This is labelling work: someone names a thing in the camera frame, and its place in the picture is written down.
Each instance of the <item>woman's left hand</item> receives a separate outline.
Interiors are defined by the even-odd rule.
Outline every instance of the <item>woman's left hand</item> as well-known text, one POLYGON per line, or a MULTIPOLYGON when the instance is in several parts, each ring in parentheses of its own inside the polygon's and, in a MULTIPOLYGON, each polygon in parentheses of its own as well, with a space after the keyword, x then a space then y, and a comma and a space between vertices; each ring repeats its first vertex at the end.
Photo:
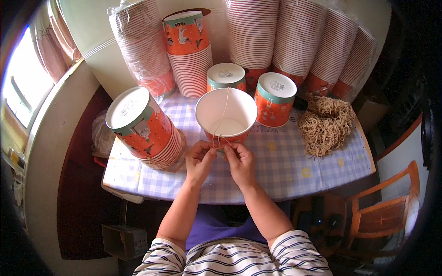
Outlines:
POLYGON ((210 165, 217 156, 217 149, 207 141, 198 141, 186 153, 186 181, 190 185, 201 187, 210 172, 210 165))

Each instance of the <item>checkered tablecloth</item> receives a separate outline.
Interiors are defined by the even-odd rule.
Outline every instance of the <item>checkered tablecloth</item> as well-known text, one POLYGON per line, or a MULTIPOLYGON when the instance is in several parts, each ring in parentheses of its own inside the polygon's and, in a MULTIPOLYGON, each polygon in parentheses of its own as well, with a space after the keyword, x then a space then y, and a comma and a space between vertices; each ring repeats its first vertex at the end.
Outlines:
MULTIPOLYGON (((181 129, 191 147, 198 140, 207 140, 195 120, 197 98, 173 94, 161 104, 162 110, 181 129)), ((259 184, 275 200, 301 197, 335 188, 372 173, 370 149, 364 134, 353 124, 353 130, 343 148, 331 156, 304 156, 304 139, 296 124, 297 111, 291 111, 290 121, 283 127, 271 129, 253 125, 245 146, 256 158, 259 184)), ((229 164, 218 154, 201 190, 200 203, 240 204, 243 195, 233 182, 229 164)), ((103 184, 111 188, 148 198, 173 200, 186 178, 185 166, 171 174, 152 170, 141 164, 124 145, 115 139, 103 184)))

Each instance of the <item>hand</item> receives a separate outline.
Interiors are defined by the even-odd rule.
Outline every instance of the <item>hand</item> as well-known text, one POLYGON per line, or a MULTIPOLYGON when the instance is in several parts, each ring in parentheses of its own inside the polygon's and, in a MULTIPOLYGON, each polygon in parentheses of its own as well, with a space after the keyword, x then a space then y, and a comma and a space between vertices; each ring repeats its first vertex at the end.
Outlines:
POLYGON ((198 141, 186 153, 186 181, 191 185, 201 187, 210 172, 210 165, 217 156, 217 149, 213 148, 212 143, 198 141))
POLYGON ((225 156, 230 164, 230 173, 240 189, 256 185, 255 156, 243 144, 224 146, 225 156))

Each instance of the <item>window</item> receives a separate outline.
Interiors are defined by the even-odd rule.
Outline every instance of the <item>window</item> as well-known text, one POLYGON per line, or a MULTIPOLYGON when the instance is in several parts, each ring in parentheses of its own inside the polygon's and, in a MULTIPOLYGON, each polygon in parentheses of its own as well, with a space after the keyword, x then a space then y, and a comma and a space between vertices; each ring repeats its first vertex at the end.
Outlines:
POLYGON ((25 128, 53 85, 52 78, 38 60, 27 27, 11 56, 2 87, 6 103, 25 128))

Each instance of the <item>cardboard box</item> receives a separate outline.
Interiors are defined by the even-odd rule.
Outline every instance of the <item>cardboard box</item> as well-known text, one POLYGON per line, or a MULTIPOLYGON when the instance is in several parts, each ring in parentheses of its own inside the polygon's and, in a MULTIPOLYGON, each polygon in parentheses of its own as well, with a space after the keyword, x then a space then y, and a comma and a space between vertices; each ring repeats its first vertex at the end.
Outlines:
POLYGON ((101 225, 104 251, 124 261, 142 256, 149 249, 146 230, 123 226, 101 225))
POLYGON ((385 95, 377 89, 375 84, 369 81, 351 105, 364 133, 368 133, 387 114, 390 108, 385 95))

